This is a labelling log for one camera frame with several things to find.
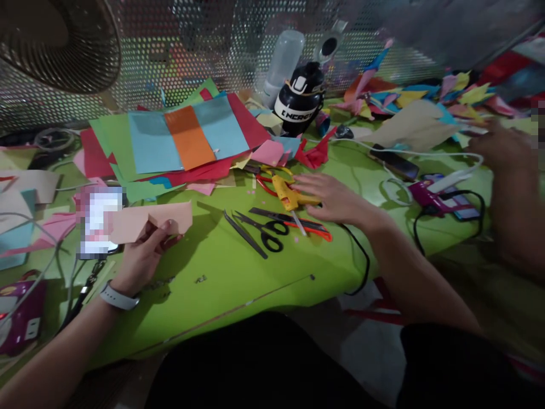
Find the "metal mesh wall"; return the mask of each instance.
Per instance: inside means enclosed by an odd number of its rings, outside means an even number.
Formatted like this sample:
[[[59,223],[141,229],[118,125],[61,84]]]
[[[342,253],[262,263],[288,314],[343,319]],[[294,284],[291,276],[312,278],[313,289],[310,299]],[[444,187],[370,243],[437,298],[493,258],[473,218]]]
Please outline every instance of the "metal mesh wall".
[[[220,90],[259,87],[277,36],[305,33],[301,62],[337,19],[348,22],[324,69],[329,93],[344,90],[382,49],[384,13],[406,0],[110,0],[119,28],[121,75],[112,89],[123,110],[175,105],[206,78]],[[441,76],[433,60],[396,43],[378,76],[399,84]],[[88,120],[108,114],[96,96],[53,90],[0,64],[0,130]]]

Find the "table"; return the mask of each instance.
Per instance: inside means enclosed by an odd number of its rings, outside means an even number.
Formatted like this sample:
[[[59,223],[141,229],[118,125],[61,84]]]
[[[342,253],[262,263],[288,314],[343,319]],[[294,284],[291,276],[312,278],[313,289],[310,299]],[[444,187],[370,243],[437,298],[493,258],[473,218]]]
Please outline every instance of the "table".
[[[309,139],[314,138],[313,133],[311,128]],[[447,142],[436,151],[459,152],[460,149]],[[412,161],[420,167],[421,174],[447,174],[467,167],[465,159],[452,157],[418,157]],[[310,172],[302,165],[293,166],[292,170],[295,173]],[[336,142],[330,146],[329,162],[320,170],[337,177],[374,205],[386,209],[401,230],[410,235],[412,222],[420,209],[416,205],[400,207],[386,199],[380,182],[387,178],[387,173],[366,156],[366,149],[349,141]],[[57,171],[65,175],[62,187],[86,182],[73,165],[62,166]],[[92,359],[90,368],[122,358],[144,358],[171,348],[184,339],[261,311],[311,306],[360,284],[365,270],[362,252],[341,227],[332,223],[326,223],[333,235],[331,243],[315,236],[306,239],[298,229],[292,228],[289,236],[280,238],[284,250],[269,253],[269,259],[263,260],[227,223],[223,210],[246,213],[254,206],[277,212],[283,209],[279,201],[259,185],[254,193],[251,177],[242,171],[236,172],[236,180],[237,187],[216,189],[210,197],[194,191],[174,191],[158,198],[159,204],[191,200],[193,226],[161,260],[154,282],[163,281],[164,285],[143,293],[138,308],[121,316]],[[489,203],[491,180],[491,172],[481,168],[459,187],[479,192]],[[73,211],[73,193],[59,192],[51,206],[70,205]],[[304,211],[300,216],[308,217]],[[257,215],[251,217],[266,221]],[[475,233],[476,223],[460,223],[449,215],[445,219],[425,218],[419,222],[418,229],[422,245],[431,255],[470,237]],[[249,228],[248,231],[260,242],[256,229]],[[371,257],[371,281],[379,274],[376,260],[363,234],[355,229],[352,231]],[[51,337],[64,318],[66,283],[78,241],[79,230],[75,229],[63,242],[56,265],[48,273],[42,340]],[[31,253],[25,265],[3,271],[0,284],[14,282],[32,268],[43,268],[51,252]],[[115,261],[110,275],[115,274],[121,259],[122,254],[109,258]],[[87,262],[78,273],[74,295],[79,293],[92,266],[93,262]],[[196,282],[202,275],[207,279]],[[171,277],[174,280],[166,283]],[[0,385],[28,359],[30,355],[7,371],[0,378]]]

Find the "black scissors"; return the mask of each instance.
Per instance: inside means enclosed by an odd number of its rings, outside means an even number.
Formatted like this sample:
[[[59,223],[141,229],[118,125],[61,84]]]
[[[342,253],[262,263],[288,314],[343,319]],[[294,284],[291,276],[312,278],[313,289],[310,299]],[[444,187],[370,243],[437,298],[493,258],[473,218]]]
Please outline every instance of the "black scissors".
[[[247,223],[254,226],[257,230],[261,232],[261,242],[263,243],[266,249],[272,251],[273,253],[278,253],[282,251],[282,249],[284,248],[284,245],[282,244],[282,242],[280,242],[280,240],[278,240],[276,237],[267,233],[264,229],[268,229],[281,236],[287,236],[290,233],[290,230],[284,223],[279,222],[277,220],[272,220],[265,224],[259,224],[253,221],[251,218],[243,215],[240,212],[235,211],[235,213],[238,213],[239,216],[233,215],[234,218],[240,220],[243,223]],[[272,241],[274,244],[276,244],[277,247],[272,247],[269,244],[269,241]]]

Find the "person's left hand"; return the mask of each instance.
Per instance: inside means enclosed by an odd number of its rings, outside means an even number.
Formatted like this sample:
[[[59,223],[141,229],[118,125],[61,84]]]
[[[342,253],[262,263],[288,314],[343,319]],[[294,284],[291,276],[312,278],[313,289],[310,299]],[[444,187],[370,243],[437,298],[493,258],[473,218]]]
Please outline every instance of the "person's left hand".
[[[134,297],[152,280],[161,256],[183,237],[169,237],[170,224],[168,220],[157,228],[148,222],[144,235],[136,243],[125,245],[123,264],[110,283],[114,290]]]

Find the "white bottle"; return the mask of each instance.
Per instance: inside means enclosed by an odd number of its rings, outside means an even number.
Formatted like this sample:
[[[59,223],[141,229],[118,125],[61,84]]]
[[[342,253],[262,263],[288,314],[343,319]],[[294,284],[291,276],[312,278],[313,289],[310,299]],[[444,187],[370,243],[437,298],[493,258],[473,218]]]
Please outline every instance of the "white bottle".
[[[261,102],[264,106],[274,108],[276,97],[286,80],[294,73],[304,46],[305,36],[299,31],[285,30],[278,36],[261,92]]]

